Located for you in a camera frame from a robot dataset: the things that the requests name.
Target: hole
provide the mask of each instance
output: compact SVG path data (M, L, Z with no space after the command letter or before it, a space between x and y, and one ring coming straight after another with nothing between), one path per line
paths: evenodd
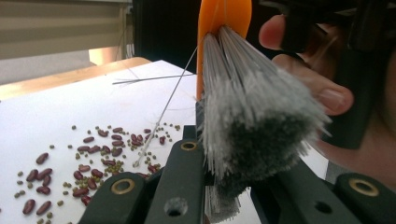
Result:
M163 209L169 217L184 216L188 210L187 201L179 197L171 198L166 201Z
M376 197L379 194L379 190L376 186L363 179L351 178L349 179L349 186L358 193L366 196Z
M330 214L332 212L332 208L327 205L326 203L323 202L316 202L315 203L315 208L321 212L321 213L325 213L325 214Z
M186 142L181 145L181 149L186 150L186 151L195 150L196 148L197 148L197 145L193 142Z
M128 193L134 188L132 179L120 179L111 186L111 191L115 194Z

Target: human hand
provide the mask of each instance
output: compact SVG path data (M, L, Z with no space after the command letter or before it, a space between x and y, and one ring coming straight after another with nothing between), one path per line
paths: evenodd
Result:
M337 116L348 111L353 104L352 92L332 82L345 35L334 26L320 27L327 34L319 30L314 32L307 50L299 54L303 62L288 55L278 55L273 61L299 78L325 106L328 115ZM284 16L274 16L262 26L260 43L268 49L279 49L284 30ZM375 105L361 148L345 149L323 141L318 141L317 146L330 161L371 176L396 190L396 49L391 54L386 86L379 104Z

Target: gray bristles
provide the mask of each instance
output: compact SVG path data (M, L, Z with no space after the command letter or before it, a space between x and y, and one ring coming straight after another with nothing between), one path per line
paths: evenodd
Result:
M294 165L305 153L304 141L314 142L330 119L306 86L230 28L219 29L219 43L209 34L204 44L202 138L215 175L206 211L215 222L224 218L219 211L237 209L235 198L251 181Z

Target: bristle brush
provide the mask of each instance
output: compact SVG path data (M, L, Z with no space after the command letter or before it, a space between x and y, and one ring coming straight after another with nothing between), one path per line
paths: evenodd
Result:
M200 21L205 10L201 7ZM228 11L224 18L242 13ZM237 196L251 182L288 170L305 153L304 142L316 141L317 130L330 121L307 87L274 66L231 24L216 28L202 37L201 49L202 141L215 177L215 185L206 187L205 212L212 223L235 216Z

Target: orange handle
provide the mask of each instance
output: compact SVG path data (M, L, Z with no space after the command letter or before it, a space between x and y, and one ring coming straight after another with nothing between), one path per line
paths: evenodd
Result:
M197 100L204 91L203 39L207 33L216 34L222 25L228 25L246 38L251 19L251 0L202 0L198 19Z

